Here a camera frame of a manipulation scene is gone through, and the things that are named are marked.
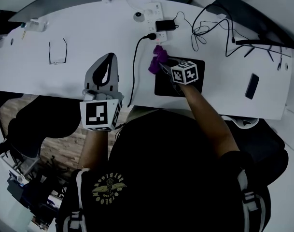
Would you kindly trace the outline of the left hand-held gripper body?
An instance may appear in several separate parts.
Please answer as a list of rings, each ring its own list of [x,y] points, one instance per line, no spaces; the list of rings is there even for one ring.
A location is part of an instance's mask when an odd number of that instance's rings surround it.
[[[122,93],[84,89],[83,96],[80,102],[83,127],[90,131],[114,130],[122,108]]]

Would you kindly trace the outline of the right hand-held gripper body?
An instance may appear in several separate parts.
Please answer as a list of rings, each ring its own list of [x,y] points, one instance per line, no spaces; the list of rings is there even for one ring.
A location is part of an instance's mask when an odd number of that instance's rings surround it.
[[[177,94],[183,94],[179,85],[188,85],[199,79],[197,65],[192,61],[183,60],[179,65],[172,65],[171,72],[171,83]]]

